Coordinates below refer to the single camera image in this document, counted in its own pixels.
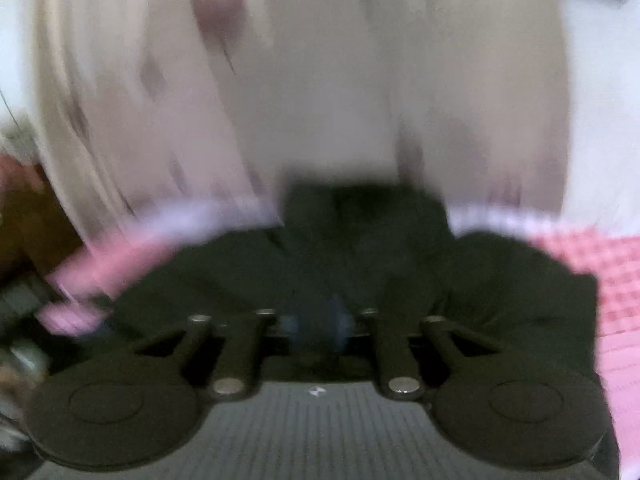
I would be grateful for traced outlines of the beige leaf print curtain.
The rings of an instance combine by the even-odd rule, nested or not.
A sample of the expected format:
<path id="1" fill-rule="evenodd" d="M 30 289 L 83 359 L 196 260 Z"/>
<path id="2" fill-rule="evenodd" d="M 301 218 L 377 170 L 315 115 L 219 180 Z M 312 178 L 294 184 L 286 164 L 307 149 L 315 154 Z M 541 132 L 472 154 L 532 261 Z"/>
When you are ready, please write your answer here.
<path id="1" fill-rule="evenodd" d="M 560 0 L 32 0 L 44 169 L 82 238 L 170 198 L 373 174 L 561 209 Z"/>

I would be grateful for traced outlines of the black garment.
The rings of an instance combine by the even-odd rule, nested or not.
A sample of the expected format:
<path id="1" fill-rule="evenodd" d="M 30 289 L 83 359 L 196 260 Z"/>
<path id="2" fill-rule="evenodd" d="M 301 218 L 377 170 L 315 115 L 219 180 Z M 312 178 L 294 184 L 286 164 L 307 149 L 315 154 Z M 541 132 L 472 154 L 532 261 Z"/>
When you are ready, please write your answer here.
<path id="1" fill-rule="evenodd" d="M 104 322 L 115 350 L 204 314 L 216 323 L 259 309 L 299 314 L 305 353 L 332 341 L 329 301 L 374 309 L 412 330 L 440 315 L 474 332 L 596 376 L 597 283 L 529 244 L 457 235 L 445 206 L 416 188 L 300 182 L 278 226 L 230 232 L 180 250 L 129 286 Z"/>

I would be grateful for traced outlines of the dark wooden furniture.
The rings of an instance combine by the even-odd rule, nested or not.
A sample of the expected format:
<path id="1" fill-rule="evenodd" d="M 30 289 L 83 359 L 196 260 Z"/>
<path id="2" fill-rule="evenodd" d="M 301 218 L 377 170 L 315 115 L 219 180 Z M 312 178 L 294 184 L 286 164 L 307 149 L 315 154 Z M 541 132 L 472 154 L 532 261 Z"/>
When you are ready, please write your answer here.
<path id="1" fill-rule="evenodd" d="M 1 157 L 1 314 L 28 315 L 51 298 L 46 277 L 80 236 L 38 165 Z"/>

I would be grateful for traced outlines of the pink white checked bed sheet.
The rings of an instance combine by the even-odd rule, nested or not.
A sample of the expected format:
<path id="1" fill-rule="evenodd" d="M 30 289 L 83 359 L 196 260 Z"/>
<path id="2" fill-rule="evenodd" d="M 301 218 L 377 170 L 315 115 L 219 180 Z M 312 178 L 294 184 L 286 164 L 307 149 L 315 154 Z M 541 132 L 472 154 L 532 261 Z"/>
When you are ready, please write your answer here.
<path id="1" fill-rule="evenodd" d="M 639 240 L 548 214 L 499 206 L 450 206 L 454 234 L 488 230 L 532 243 L 575 272 L 598 280 L 597 362 L 613 409 L 620 475 L 639 475 Z M 80 336 L 102 320 L 98 296 L 115 298 L 178 249 L 237 229 L 270 226 L 278 217 L 258 198 L 241 203 L 177 202 L 146 212 L 92 240 L 47 279 L 72 306 L 38 318 L 55 335 Z"/>

